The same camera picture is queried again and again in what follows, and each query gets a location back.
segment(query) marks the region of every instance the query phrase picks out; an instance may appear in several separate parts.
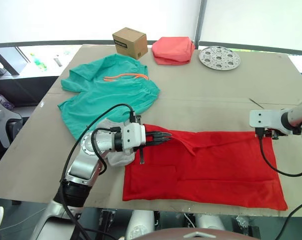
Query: cardboard box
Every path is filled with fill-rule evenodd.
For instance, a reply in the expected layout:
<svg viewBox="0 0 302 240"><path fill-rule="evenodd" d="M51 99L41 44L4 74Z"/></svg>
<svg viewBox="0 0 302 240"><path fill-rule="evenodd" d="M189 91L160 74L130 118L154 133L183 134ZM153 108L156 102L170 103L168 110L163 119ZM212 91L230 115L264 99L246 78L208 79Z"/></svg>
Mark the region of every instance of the cardboard box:
<svg viewBox="0 0 302 240"><path fill-rule="evenodd" d="M148 52L147 35L143 32L125 27L112 36L119 54L139 59Z"/></svg>

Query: white wall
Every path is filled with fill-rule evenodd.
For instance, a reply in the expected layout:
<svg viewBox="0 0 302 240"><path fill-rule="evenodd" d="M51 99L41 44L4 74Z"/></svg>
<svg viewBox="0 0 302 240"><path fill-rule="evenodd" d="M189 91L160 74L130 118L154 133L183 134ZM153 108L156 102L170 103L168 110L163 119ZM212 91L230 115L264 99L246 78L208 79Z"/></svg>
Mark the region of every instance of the white wall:
<svg viewBox="0 0 302 240"><path fill-rule="evenodd" d="M0 0L0 43L195 35L200 0Z"/></svg>
<svg viewBox="0 0 302 240"><path fill-rule="evenodd" d="M302 0L207 0L201 41L302 50Z"/></svg>

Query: table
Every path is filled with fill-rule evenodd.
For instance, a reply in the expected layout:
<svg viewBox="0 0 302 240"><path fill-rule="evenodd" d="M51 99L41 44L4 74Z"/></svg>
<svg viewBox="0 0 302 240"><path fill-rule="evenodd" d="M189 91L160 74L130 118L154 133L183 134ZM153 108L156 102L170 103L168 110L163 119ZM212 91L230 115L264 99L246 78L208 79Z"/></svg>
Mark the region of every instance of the table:
<svg viewBox="0 0 302 240"><path fill-rule="evenodd" d="M61 89L69 69L115 53L114 46L83 45L42 99L0 162L0 198L48 203L59 187L68 153L75 142L57 104L76 93ZM142 114L142 122L184 131L253 131L249 111L292 108L302 101L302 75L280 53L239 52L241 65L216 71L202 65L199 50L190 64L157 65L152 52L140 61L161 89L158 100ZM302 170L302 139L273 141L278 168ZM302 203L302 177L280 176L288 211L197 203L186 200L122 201L124 167L109 167L92 188L86 207L159 210L249 216L287 216ZM296 213L302 216L302 209Z"/></svg>

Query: bottle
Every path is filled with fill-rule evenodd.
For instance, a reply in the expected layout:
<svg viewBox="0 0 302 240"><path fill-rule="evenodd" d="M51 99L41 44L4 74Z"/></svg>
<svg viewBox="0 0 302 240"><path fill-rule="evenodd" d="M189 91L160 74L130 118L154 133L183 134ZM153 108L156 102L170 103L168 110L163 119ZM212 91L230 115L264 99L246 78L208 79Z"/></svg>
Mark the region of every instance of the bottle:
<svg viewBox="0 0 302 240"><path fill-rule="evenodd" d="M39 58L37 58L34 53L30 53L30 55L32 56L35 65L41 69L42 72L47 70L47 66Z"/></svg>

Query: orange drawstring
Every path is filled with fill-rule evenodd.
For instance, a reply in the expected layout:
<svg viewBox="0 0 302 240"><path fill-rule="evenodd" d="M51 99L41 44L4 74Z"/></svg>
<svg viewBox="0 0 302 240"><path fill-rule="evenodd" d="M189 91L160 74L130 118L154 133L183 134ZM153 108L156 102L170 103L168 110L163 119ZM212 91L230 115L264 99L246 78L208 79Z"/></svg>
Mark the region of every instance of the orange drawstring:
<svg viewBox="0 0 302 240"><path fill-rule="evenodd" d="M135 79L137 79L137 78L144 78L145 80L149 80L148 76L144 75L142 73L122 73L122 74L117 75L117 76L105 76L103 78L103 80L106 81L106 82L113 82L114 79L120 78L122 76L135 76L134 77Z"/></svg>

